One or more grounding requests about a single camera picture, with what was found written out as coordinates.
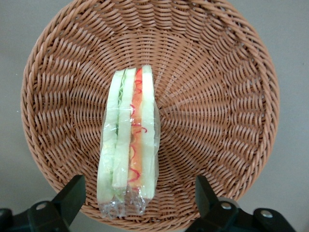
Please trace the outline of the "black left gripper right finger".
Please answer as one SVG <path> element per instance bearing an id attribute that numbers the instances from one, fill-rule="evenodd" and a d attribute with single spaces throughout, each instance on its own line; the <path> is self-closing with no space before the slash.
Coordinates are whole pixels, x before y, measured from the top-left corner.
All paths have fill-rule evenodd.
<path id="1" fill-rule="evenodd" d="M 294 232 L 295 229 L 278 211 L 257 208 L 252 214 L 229 198 L 217 197 L 207 178 L 195 182 L 195 201 L 200 217 L 187 232 Z"/>

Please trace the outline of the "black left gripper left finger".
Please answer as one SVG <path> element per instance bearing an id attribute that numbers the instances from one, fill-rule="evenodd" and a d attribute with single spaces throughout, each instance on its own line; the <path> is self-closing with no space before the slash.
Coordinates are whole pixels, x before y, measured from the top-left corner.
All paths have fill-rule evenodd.
<path id="1" fill-rule="evenodd" d="M 69 232 L 85 199 L 85 177 L 76 175 L 52 200 L 38 202 L 14 216 L 14 231 Z"/>

